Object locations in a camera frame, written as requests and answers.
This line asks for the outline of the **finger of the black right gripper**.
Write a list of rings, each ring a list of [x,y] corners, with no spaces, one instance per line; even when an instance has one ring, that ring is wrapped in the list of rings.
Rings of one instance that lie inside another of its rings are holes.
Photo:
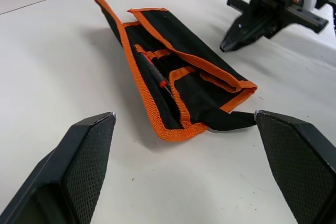
[[[225,35],[225,50],[236,51],[255,43],[273,24],[270,20],[235,20]]]
[[[263,36],[263,14],[259,11],[241,10],[226,32],[219,48],[221,51],[236,51],[255,43]]]

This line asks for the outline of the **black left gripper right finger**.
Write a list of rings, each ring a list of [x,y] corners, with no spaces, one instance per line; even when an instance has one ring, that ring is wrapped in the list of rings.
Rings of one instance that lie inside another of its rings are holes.
[[[272,175],[297,223],[335,223],[335,146],[311,123],[257,110]]]

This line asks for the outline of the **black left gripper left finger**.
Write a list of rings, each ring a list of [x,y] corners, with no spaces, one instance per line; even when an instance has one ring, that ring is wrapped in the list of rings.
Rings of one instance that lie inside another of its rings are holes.
[[[91,223],[115,123],[115,113],[106,112],[72,125],[26,178],[1,223]]]

